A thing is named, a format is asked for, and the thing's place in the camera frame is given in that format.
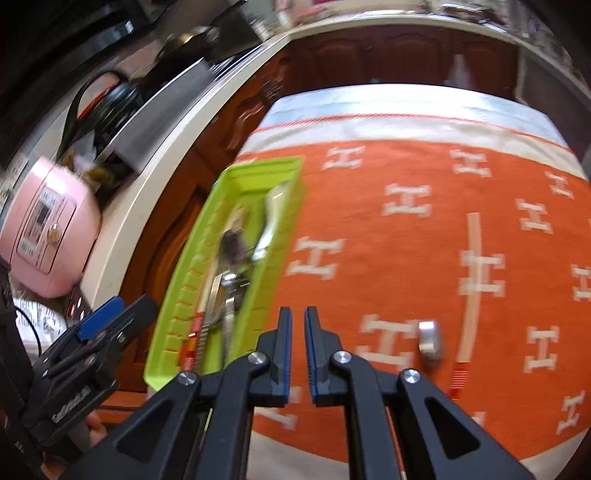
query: cloth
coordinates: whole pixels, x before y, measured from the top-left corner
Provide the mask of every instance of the cloth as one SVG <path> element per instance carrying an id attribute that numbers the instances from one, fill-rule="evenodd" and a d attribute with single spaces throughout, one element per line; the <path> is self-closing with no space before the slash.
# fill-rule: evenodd
<path id="1" fill-rule="evenodd" d="M 381 113 L 259 128 L 238 161 L 292 155 L 306 196 L 268 319 L 293 309 L 291 402 L 256 410 L 248 478 L 348 475 L 342 409 L 308 393 L 309 305 L 389 372 L 422 370 L 417 322 L 436 320 L 429 379 L 555 478 L 591 423 L 591 191 L 573 153 L 489 122 Z"/>
<path id="2" fill-rule="evenodd" d="M 14 304 L 29 317 L 35 327 L 35 331 L 41 342 L 41 351 L 44 352 L 57 338 L 66 331 L 67 324 L 64 318 L 45 305 L 24 299 L 14 299 Z M 17 312 L 17 328 L 21 340 L 32 361 L 38 358 L 37 338 L 31 325 Z"/>

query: wooden cabinet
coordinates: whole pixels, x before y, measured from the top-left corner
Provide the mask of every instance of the wooden cabinet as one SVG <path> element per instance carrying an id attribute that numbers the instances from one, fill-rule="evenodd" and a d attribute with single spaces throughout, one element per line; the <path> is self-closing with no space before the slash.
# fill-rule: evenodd
<path id="1" fill-rule="evenodd" d="M 453 61 L 450 32 L 411 25 L 375 27 L 380 83 L 443 85 Z"/>
<path id="2" fill-rule="evenodd" d="M 318 90 L 371 83 L 374 42 L 369 29 L 354 28 L 302 38 L 290 44 L 300 85 Z"/>
<path id="3" fill-rule="evenodd" d="M 464 55 L 474 90 L 515 99 L 518 49 L 515 45 L 474 33 L 451 32 L 455 53 Z"/>
<path id="4" fill-rule="evenodd" d="M 464 55 L 476 90 L 513 98 L 517 48 L 492 38 L 417 25 L 380 25 L 291 42 L 226 102 L 183 158 L 144 228 L 120 295 L 130 303 L 148 293 L 162 304 L 213 182 L 278 98 L 367 83 L 443 85 L 454 54 Z M 125 351 L 117 371 L 122 391 L 105 407 L 108 418 L 124 418 L 143 398 L 132 393 L 146 388 L 142 374 L 151 335 L 145 332 Z"/>
<path id="5" fill-rule="evenodd" d="M 513 99 L 518 49 L 482 35 L 420 25 L 379 25 L 295 40 L 294 91 L 367 83 L 445 85 L 464 56 L 474 90 Z"/>

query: metal screw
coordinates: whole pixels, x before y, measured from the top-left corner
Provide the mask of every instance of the metal screw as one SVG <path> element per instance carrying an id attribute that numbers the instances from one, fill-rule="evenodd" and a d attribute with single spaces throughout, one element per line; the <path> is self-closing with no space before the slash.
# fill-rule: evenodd
<path id="1" fill-rule="evenodd" d="M 197 381 L 197 375 L 194 372 L 180 372 L 177 378 L 178 383 L 185 387 L 193 385 Z"/>
<path id="2" fill-rule="evenodd" d="M 421 374 L 413 368 L 409 368 L 402 372 L 402 378 L 406 383 L 417 383 L 421 380 Z"/>
<path id="3" fill-rule="evenodd" d="M 333 359 L 335 362 L 341 365 L 348 364 L 351 361 L 351 354 L 349 352 L 345 352 L 344 350 L 339 350 L 333 354 Z"/>
<path id="4" fill-rule="evenodd" d="M 248 361 L 254 365 L 262 365 L 267 361 L 267 356 L 263 352 L 249 353 Z"/>

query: lime green tray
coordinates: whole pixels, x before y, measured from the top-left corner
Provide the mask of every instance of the lime green tray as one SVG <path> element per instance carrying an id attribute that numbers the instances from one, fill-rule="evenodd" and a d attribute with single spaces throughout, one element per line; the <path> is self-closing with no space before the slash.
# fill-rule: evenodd
<path id="1" fill-rule="evenodd" d="M 288 181 L 277 231 L 267 255 L 254 266 L 250 286 L 236 317 L 229 360 L 255 349 L 258 336 L 265 328 L 304 195 L 301 164 L 301 157 L 278 158 L 235 164 L 222 173 L 193 226 L 168 285 L 144 370 L 144 380 L 150 387 L 159 390 L 180 371 L 179 351 L 193 324 L 210 260 L 217 254 L 219 238 L 230 214 L 238 206 L 245 208 L 248 214 L 244 238 L 249 246 L 255 245 L 264 228 L 265 195 L 277 184 Z M 200 368 L 202 374 L 221 369 L 221 352 L 222 333 L 221 328 L 217 328 L 207 339 Z"/>

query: metal cap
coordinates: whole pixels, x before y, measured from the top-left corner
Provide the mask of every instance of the metal cap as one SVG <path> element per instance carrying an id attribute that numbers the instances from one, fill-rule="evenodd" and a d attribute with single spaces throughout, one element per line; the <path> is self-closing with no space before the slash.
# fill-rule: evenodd
<path id="1" fill-rule="evenodd" d="M 417 383 L 421 380 L 421 374 L 414 368 L 409 368 L 402 372 L 402 379 L 406 383 Z"/>
<path id="2" fill-rule="evenodd" d="M 333 359 L 335 362 L 341 365 L 348 364 L 351 361 L 351 354 L 349 352 L 345 352 L 344 350 L 339 350 L 333 354 Z"/>
<path id="3" fill-rule="evenodd" d="M 267 356 L 263 352 L 249 353 L 248 361 L 254 365 L 262 365 L 267 361 Z"/>
<path id="4" fill-rule="evenodd" d="M 197 375 L 194 372 L 180 372 L 178 374 L 178 383 L 184 385 L 193 385 L 197 381 Z"/>
<path id="5" fill-rule="evenodd" d="M 441 332 L 435 320 L 418 323 L 418 351 L 427 362 L 438 362 L 443 358 Z"/>
<path id="6" fill-rule="evenodd" d="M 87 367 L 89 367 L 89 366 L 91 366 L 93 363 L 95 363 L 95 360 L 96 360 L 96 355 L 94 355 L 94 354 L 93 354 L 93 355 L 91 355 L 90 357 L 88 357 L 88 358 L 87 358 L 87 359 L 84 361 L 84 364 L 85 364 Z"/>

